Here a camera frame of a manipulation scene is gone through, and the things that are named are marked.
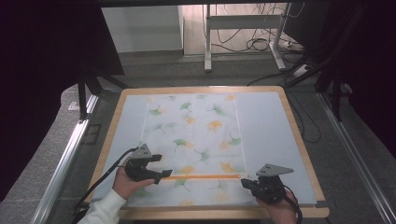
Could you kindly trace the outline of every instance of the hand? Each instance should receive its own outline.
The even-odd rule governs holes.
[[[139,182],[131,180],[124,170],[126,162],[127,160],[124,162],[123,166],[117,170],[116,178],[113,183],[114,191],[116,191],[121,198],[125,200],[127,200],[138,189],[154,184],[154,179],[147,179]]]
[[[286,195],[296,203],[296,200],[290,191],[286,190]],[[296,212],[285,200],[274,204],[265,203],[260,199],[256,199],[256,201],[259,205],[268,210],[271,219],[276,224],[295,224],[297,222]]]

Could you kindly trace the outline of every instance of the sleeve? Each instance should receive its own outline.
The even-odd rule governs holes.
[[[116,224],[119,222],[119,211],[126,200],[113,189],[101,201],[90,206],[85,217],[78,224]]]

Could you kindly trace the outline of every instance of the wooden board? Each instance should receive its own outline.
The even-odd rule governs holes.
[[[113,120],[111,121],[101,155],[97,162],[92,176],[93,184],[100,178],[104,171],[106,159],[113,142],[113,137],[117,129],[123,105],[128,95],[148,95],[148,94],[179,94],[179,93],[238,93],[238,92],[266,92],[275,91],[279,94],[281,103],[285,109],[294,139],[299,148],[305,169],[308,173],[311,185],[314,189],[317,201],[325,201],[318,179],[313,169],[312,163],[307,154],[306,148],[300,132],[292,115],[285,92],[280,87],[182,87],[182,88],[149,88],[125,90],[120,96]],[[303,206],[304,217],[326,217],[329,215],[328,207],[317,208],[314,205]],[[158,208],[123,208],[120,217],[126,219],[255,219],[269,217],[265,209],[259,207],[158,207]]]

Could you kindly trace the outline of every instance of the wooden table edge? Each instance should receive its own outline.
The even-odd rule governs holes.
[[[255,86],[255,87],[244,87],[244,86],[210,86],[210,87],[170,87],[170,88],[142,88],[142,89],[126,89],[123,90],[119,102],[117,103],[116,110],[111,120],[110,126],[107,131],[105,142],[102,146],[102,150],[96,163],[95,170],[92,175],[92,180],[90,186],[92,186],[102,175],[104,170],[104,164],[106,163],[106,158],[108,156],[111,144],[117,125],[120,121],[120,115],[122,113],[123,105],[126,101],[128,95],[150,95],[150,94],[181,94],[181,93],[238,93],[238,92],[263,92],[263,91],[276,91],[279,94],[281,103],[285,109],[294,139],[300,150],[305,169],[308,173],[309,179],[311,181],[312,188],[314,189],[317,201],[325,201],[323,192],[321,190],[318,178],[315,174],[315,170],[312,166],[309,155],[306,151],[303,138],[300,135],[300,131],[297,127],[296,121],[292,114],[289,101],[287,99],[286,93],[283,88],[278,86]],[[86,202],[89,203],[92,199],[93,193],[87,198]],[[327,217],[330,213],[328,207],[316,208],[315,206],[301,207],[304,217]],[[120,210],[120,218],[125,219],[191,219],[196,217],[196,219],[248,219],[250,218],[268,218],[269,215],[263,208],[249,208],[238,207],[238,209],[206,209],[206,210],[190,210],[183,211],[184,215],[179,214],[180,210],[166,210],[158,211],[153,209],[138,209],[138,208],[127,208]]]

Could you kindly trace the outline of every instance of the white wall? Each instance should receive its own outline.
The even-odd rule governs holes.
[[[183,49],[181,7],[102,8],[117,52]]]

